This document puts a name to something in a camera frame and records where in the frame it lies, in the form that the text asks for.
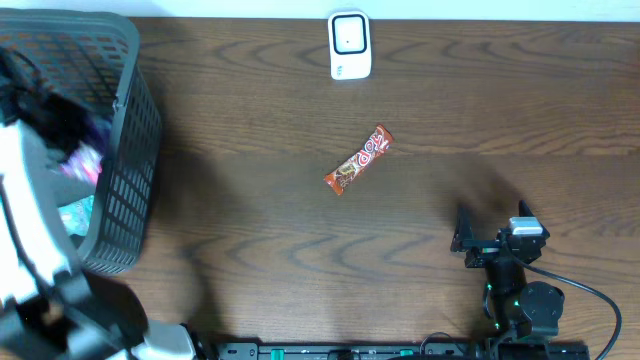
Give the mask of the purple snack packet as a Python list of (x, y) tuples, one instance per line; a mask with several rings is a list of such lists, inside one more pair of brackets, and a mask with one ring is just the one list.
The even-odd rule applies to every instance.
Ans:
[(80, 143), (69, 159), (59, 166), (59, 171), (72, 178), (96, 185), (102, 173), (103, 155), (91, 145)]

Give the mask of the teal snack wrapper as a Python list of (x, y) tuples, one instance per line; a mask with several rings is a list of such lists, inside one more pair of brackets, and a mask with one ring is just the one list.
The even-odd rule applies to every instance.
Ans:
[(86, 236), (89, 230), (94, 196), (88, 196), (58, 208), (68, 235)]

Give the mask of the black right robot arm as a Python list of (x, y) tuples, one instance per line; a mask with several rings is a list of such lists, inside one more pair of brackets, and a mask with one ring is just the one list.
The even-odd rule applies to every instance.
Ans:
[(484, 312), (502, 333), (517, 340), (547, 340), (559, 333), (564, 293), (545, 282), (529, 282), (525, 267), (541, 256), (549, 232), (521, 201), (519, 215), (491, 240), (475, 237), (470, 214), (461, 207), (450, 250), (465, 255), (467, 268), (486, 274)]

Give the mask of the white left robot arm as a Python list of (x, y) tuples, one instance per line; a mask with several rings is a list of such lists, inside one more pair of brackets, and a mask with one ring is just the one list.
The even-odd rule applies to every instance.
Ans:
[(59, 209), (94, 194), (111, 129), (47, 89), (25, 55), (1, 51), (1, 345), (22, 359), (194, 359), (187, 328), (147, 319), (118, 282), (88, 274)]

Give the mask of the red chocolate bar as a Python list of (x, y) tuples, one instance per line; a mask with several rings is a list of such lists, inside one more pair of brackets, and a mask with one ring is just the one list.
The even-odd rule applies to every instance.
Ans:
[(324, 177), (324, 181), (337, 195), (342, 195), (344, 190), (364, 172), (375, 159), (387, 152), (393, 142), (394, 138), (391, 133), (382, 124), (378, 124), (362, 147), (334, 171), (327, 174)]

